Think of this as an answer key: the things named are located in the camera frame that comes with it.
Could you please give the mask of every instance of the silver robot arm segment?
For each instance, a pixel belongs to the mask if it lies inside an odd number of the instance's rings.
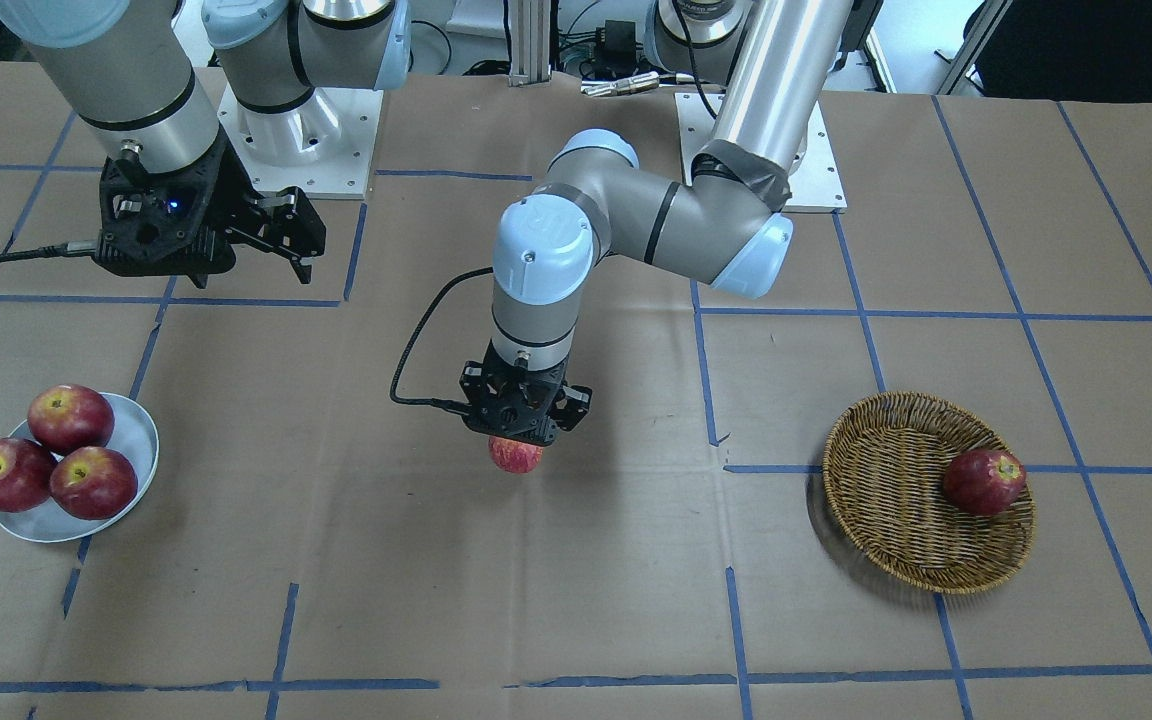
[[[544,446],[588,414],[591,391],[567,386],[567,357],[581,287],[608,251],[718,290],[771,290],[793,234],[780,210],[795,156],[850,9],[850,0],[755,6],[690,185],[637,168],[614,132],[591,129],[567,143],[544,181],[503,213],[497,329],[483,363],[461,376],[468,427]]]
[[[20,37],[100,141],[101,228],[92,259],[124,276],[205,287],[233,245],[282,256],[302,283],[326,228],[305,194],[252,188],[172,32],[173,0],[0,0]]]
[[[343,151],[319,88],[393,90],[407,78],[408,0],[205,0],[207,38],[238,101],[251,157],[296,167]]]

